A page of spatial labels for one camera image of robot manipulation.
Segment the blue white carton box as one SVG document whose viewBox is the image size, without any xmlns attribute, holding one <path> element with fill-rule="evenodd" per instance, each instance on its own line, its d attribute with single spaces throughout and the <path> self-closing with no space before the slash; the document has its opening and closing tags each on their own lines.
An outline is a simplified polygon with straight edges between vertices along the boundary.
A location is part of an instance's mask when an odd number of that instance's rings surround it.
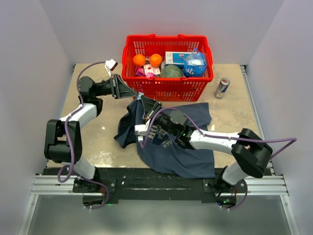
<svg viewBox="0 0 313 235">
<path fill-rule="evenodd" d="M 164 67 L 168 65 L 175 65 L 182 69 L 184 67 L 185 59 L 189 54 L 191 54 L 191 52 L 166 51 L 162 65 Z"/>
</svg>

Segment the aluminium extrusion rail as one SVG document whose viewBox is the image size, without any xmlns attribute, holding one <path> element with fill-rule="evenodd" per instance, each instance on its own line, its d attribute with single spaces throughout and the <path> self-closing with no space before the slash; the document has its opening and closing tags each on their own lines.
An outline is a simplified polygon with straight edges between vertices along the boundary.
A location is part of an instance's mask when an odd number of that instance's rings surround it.
<svg viewBox="0 0 313 235">
<path fill-rule="evenodd" d="M 38 175 L 35 177 L 31 192 L 37 195 L 68 195 L 74 193 L 74 180 L 72 176 L 65 183 L 59 183 L 52 175 Z M 245 178 L 249 195 L 279 195 L 288 196 L 289 192 L 282 176 L 265 176 L 262 179 Z M 190 190 L 190 186 L 141 186 L 140 190 Z"/>
</svg>

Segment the silver blue energy drink can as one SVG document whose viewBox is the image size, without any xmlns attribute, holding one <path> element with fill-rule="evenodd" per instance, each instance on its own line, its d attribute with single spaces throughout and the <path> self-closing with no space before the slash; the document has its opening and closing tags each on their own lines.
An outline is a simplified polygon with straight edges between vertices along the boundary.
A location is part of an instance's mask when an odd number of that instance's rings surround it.
<svg viewBox="0 0 313 235">
<path fill-rule="evenodd" d="M 215 98 L 221 99 L 224 97 L 228 87 L 230 85 L 230 80 L 228 78 L 222 78 L 217 86 L 217 89 L 214 93 Z"/>
</svg>

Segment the right orange fruit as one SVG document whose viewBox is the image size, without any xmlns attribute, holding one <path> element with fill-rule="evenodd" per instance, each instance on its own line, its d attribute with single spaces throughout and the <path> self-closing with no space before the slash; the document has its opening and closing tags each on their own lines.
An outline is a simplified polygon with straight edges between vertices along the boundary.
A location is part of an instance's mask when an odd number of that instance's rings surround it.
<svg viewBox="0 0 313 235">
<path fill-rule="evenodd" d="M 151 55 L 149 58 L 150 65 L 155 68 L 160 67 L 162 61 L 163 61 L 162 56 L 157 53 Z"/>
</svg>

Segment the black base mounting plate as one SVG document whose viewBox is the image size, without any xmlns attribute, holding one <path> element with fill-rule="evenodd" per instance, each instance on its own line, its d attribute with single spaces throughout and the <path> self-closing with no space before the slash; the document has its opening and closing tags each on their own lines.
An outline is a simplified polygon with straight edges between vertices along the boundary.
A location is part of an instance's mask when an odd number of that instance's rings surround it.
<svg viewBox="0 0 313 235">
<path fill-rule="evenodd" d="M 200 201 L 233 207 L 237 196 L 247 192 L 241 180 L 227 186 L 217 179 L 186 179 L 147 168 L 100 168 L 94 183 L 74 180 L 72 191 L 84 194 L 84 205 L 100 204 L 109 193 L 108 203 L 120 200 Z"/>
</svg>

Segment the magenta small box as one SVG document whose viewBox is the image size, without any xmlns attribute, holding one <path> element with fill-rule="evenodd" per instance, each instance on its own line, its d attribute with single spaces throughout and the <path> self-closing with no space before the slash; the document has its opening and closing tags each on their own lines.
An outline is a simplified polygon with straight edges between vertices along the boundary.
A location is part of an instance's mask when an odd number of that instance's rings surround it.
<svg viewBox="0 0 313 235">
<path fill-rule="evenodd" d="M 143 67 L 136 67 L 135 69 L 135 75 L 139 77 L 145 76 L 145 71 Z"/>
</svg>

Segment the green netted melon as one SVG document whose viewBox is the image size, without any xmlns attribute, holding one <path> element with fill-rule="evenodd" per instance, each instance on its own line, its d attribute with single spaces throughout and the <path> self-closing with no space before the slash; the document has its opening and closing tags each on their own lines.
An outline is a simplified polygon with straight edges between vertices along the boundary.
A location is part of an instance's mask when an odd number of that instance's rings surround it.
<svg viewBox="0 0 313 235">
<path fill-rule="evenodd" d="M 160 77 L 162 77 L 162 78 L 180 78 L 180 77 L 183 77 L 183 72 L 176 65 L 167 65 L 161 70 Z"/>
</svg>

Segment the blue plastic snack bag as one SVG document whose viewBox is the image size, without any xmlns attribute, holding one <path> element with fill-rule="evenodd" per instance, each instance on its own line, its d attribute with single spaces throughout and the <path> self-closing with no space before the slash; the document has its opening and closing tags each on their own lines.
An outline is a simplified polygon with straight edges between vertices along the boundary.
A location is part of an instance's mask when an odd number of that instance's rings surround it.
<svg viewBox="0 0 313 235">
<path fill-rule="evenodd" d="M 184 59 L 183 74 L 185 77 L 203 77 L 207 69 L 205 56 L 196 48 Z"/>
</svg>

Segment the left orange fruit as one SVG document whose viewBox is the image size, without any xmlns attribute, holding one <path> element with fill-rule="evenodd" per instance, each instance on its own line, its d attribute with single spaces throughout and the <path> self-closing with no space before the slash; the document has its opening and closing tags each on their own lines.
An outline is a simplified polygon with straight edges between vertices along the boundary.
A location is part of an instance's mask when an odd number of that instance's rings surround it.
<svg viewBox="0 0 313 235">
<path fill-rule="evenodd" d="M 133 57 L 133 64 L 136 67 L 142 67 L 146 64 L 146 58 L 142 54 L 137 54 Z"/>
</svg>

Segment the navy blue printed t-shirt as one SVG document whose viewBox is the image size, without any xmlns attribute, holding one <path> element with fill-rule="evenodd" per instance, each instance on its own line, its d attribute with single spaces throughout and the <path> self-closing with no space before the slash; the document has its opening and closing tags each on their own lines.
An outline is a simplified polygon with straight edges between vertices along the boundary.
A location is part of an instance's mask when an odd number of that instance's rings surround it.
<svg viewBox="0 0 313 235">
<path fill-rule="evenodd" d="M 212 150 L 182 149 L 175 143 L 175 136 L 169 135 L 153 125 L 145 147 L 141 147 L 134 134 L 134 126 L 141 123 L 143 106 L 134 100 L 127 106 L 127 113 L 121 118 L 114 139 L 120 147 L 136 144 L 140 159 L 151 169 L 176 174 L 184 178 L 215 178 L 215 163 Z"/>
</svg>

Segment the red plastic shopping basket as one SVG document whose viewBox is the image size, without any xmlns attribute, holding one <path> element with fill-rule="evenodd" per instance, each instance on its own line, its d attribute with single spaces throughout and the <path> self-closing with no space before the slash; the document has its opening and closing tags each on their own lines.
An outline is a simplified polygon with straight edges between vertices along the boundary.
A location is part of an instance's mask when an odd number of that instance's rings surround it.
<svg viewBox="0 0 313 235">
<path fill-rule="evenodd" d="M 133 57 L 142 54 L 146 58 L 157 53 L 165 56 L 167 51 L 191 52 L 197 48 L 207 62 L 207 68 L 202 77 L 139 77 Z M 122 54 L 121 77 L 125 83 L 137 92 L 158 101 L 197 101 L 204 91 L 206 85 L 213 78 L 213 58 L 208 40 L 202 35 L 157 36 L 129 35 Z"/>
</svg>

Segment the pink white small box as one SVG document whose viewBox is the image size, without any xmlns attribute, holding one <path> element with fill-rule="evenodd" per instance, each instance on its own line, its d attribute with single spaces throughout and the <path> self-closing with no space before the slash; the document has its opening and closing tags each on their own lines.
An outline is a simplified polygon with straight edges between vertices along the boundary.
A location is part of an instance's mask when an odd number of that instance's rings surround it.
<svg viewBox="0 0 313 235">
<path fill-rule="evenodd" d="M 143 66 L 145 75 L 148 75 L 149 73 L 152 73 L 154 75 L 160 74 L 159 67 L 153 67 L 151 64 L 146 64 Z"/>
</svg>

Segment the orange fruit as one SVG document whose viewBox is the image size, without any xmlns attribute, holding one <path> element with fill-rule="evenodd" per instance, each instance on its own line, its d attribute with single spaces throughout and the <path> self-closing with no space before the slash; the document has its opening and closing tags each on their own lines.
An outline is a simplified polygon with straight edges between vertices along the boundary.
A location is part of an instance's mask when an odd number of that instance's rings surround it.
<svg viewBox="0 0 313 235">
<path fill-rule="evenodd" d="M 142 67 L 146 64 L 146 58 L 142 54 L 137 54 L 133 57 L 133 64 L 136 67 Z"/>
<path fill-rule="evenodd" d="M 150 65 L 155 68 L 160 67 L 162 61 L 163 61 L 162 56 L 157 53 L 151 55 L 149 58 Z"/>
</svg>

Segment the small gold brooch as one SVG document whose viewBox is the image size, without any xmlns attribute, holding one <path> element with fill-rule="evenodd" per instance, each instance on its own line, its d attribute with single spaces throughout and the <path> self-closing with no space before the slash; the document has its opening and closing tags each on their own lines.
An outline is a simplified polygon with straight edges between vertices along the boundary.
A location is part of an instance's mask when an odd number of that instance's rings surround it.
<svg viewBox="0 0 313 235">
<path fill-rule="evenodd" d="M 138 100 L 138 101 L 142 100 L 143 96 L 144 96 L 144 93 L 138 93 L 136 100 Z"/>
</svg>

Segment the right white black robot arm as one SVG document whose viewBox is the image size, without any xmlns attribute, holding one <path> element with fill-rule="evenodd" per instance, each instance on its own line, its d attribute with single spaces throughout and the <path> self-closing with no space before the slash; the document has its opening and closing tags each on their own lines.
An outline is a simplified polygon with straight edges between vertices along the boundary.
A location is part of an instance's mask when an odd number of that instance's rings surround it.
<svg viewBox="0 0 313 235">
<path fill-rule="evenodd" d="M 217 179 L 209 185 L 217 192 L 230 192 L 246 177 L 262 178 L 271 159 L 272 148 L 250 129 L 235 133 L 216 133 L 200 129 L 181 110 L 171 108 L 169 115 L 159 101 L 140 95 L 143 118 L 134 132 L 138 141 L 145 145 L 153 124 L 175 136 L 175 142 L 183 149 L 208 149 L 232 155 L 236 162 L 225 166 Z"/>
</svg>

